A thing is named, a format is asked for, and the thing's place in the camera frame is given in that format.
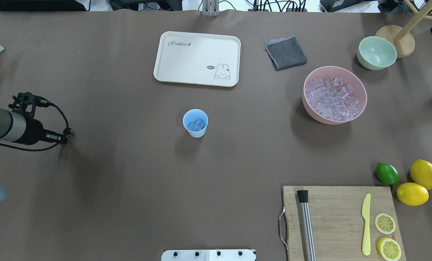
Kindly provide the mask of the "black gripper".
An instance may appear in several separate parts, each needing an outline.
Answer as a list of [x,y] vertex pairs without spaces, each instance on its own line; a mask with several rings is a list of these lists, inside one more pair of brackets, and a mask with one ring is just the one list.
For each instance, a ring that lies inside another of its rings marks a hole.
[[33,145],[39,141],[67,144],[68,137],[60,133],[46,133],[43,124],[37,120],[26,120],[24,134],[20,137],[20,144]]

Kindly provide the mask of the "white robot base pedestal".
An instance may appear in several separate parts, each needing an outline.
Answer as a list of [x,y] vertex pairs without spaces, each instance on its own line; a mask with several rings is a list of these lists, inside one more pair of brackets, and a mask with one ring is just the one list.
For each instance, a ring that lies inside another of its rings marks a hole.
[[161,261],[256,261],[252,249],[166,250]]

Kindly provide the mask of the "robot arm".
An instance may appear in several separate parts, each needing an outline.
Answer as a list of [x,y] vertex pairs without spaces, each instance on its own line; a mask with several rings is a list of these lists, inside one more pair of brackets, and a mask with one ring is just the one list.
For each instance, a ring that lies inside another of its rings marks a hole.
[[[42,123],[32,116],[0,108],[0,140],[32,145],[39,141],[66,144],[67,136],[44,129]],[[0,202],[7,193],[0,184]]]

